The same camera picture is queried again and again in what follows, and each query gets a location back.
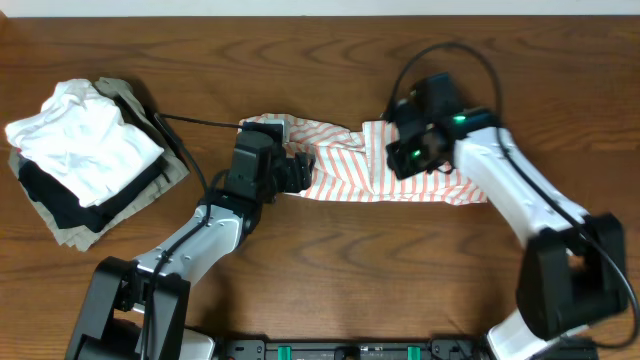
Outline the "orange white striped shirt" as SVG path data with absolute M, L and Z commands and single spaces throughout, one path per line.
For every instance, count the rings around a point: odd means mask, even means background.
M 359 131 L 340 125 L 265 113 L 240 121 L 288 124 L 284 148 L 289 155 L 315 156 L 311 185 L 298 197 L 333 202 L 444 202 L 450 205 L 484 203 L 486 195 L 451 165 L 432 173 L 399 180 L 387 166 L 386 146 L 398 138 L 398 130 L 383 120 L 368 121 Z

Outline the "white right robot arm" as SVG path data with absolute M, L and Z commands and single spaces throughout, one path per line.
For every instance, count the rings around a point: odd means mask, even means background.
M 612 214 L 592 216 L 526 159 L 499 116 L 486 108 L 423 110 L 391 105 L 383 119 L 399 138 L 387 147 L 401 179 L 449 162 L 510 225 L 524 248 L 516 308 L 491 328 L 477 359 L 540 359 L 597 344 L 579 333 L 639 301 L 626 276 L 624 230 Z

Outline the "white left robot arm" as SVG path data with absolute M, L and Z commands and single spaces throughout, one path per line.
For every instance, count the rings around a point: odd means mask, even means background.
M 192 286 L 255 229 L 264 204 L 310 187 L 314 162 L 311 154 L 283 150 L 237 155 L 171 237 L 131 261 L 101 261 L 66 358 L 213 358 L 215 340 L 185 327 Z

